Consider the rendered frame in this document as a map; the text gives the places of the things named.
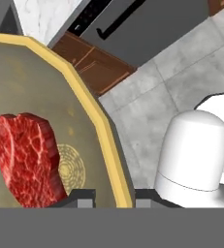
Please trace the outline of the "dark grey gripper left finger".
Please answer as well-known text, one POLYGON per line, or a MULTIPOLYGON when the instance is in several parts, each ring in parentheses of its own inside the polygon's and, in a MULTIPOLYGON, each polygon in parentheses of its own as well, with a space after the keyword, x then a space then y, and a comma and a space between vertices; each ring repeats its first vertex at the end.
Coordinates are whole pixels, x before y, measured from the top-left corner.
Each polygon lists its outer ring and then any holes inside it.
POLYGON ((73 189, 70 195, 52 207, 64 208, 95 208, 96 190, 95 189, 73 189))

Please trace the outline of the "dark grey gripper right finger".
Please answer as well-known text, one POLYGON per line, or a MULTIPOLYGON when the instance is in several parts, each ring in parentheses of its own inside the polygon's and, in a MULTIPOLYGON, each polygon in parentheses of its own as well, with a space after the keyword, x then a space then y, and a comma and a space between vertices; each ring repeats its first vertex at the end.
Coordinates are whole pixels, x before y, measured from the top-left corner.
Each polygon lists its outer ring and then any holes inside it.
POLYGON ((160 198, 154 189, 136 189, 136 208, 179 208, 179 205, 160 198))

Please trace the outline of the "olive plate with yellow rim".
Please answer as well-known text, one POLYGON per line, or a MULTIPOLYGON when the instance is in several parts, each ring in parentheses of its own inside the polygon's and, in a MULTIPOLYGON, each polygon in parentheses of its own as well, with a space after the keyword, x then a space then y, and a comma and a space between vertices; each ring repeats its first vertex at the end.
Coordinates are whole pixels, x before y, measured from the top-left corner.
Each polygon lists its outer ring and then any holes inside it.
MULTIPOLYGON (((95 189, 96 207, 134 206, 115 125, 74 67, 33 38, 0 34, 0 115, 24 112, 49 122, 67 197, 73 189, 95 189)), ((1 171, 0 207, 22 207, 1 171)))

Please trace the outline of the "raw red marbled steak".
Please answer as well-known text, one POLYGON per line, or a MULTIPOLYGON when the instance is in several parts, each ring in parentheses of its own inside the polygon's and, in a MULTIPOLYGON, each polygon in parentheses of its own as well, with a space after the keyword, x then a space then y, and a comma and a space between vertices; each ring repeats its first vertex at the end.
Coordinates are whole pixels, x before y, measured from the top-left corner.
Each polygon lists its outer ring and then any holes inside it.
POLYGON ((48 207, 67 197, 49 122, 32 113, 0 115, 0 171, 22 207, 48 207))

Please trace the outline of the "brown wooden cupboard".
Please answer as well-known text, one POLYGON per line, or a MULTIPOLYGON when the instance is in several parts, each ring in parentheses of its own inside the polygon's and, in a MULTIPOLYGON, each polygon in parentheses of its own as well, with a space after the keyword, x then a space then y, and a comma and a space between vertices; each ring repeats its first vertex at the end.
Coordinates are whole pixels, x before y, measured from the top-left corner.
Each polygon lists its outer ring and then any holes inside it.
POLYGON ((97 96, 102 96, 136 69, 80 37, 66 32, 52 50, 70 62, 97 96))
POLYGON ((208 0, 209 15, 214 16, 224 9, 224 0, 208 0))

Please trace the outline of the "dark grey dishwasher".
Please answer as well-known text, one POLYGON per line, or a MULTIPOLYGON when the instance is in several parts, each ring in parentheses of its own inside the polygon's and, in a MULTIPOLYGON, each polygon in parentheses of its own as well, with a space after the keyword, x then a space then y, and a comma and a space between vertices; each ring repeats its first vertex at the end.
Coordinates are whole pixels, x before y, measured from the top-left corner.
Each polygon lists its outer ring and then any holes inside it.
POLYGON ((106 40, 105 31, 135 0, 81 0, 48 43, 69 31, 90 44, 140 67, 208 18, 208 0, 146 0, 106 40))

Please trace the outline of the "grey metal sink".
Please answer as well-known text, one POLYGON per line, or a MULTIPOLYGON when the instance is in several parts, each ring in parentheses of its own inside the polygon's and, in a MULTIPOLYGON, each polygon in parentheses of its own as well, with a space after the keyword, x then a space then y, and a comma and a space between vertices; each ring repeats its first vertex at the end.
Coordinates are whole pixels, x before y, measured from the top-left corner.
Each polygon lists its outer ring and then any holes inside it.
POLYGON ((0 33, 23 35, 14 0, 0 0, 0 33))

